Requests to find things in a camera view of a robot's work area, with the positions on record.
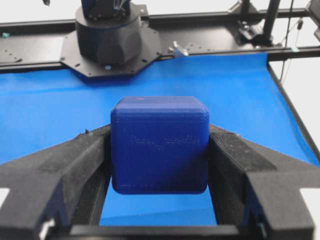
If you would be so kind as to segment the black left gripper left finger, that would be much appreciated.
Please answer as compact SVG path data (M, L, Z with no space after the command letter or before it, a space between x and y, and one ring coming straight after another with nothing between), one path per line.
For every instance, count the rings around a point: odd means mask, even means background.
M111 127L0 166L0 232L39 234L57 227L98 225L111 177Z

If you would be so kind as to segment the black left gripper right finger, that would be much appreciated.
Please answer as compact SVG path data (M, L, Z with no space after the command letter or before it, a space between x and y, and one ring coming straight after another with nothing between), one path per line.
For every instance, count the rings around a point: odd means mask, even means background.
M314 233L308 200L320 201L320 169L211 125L209 187L217 222L262 224L267 233Z

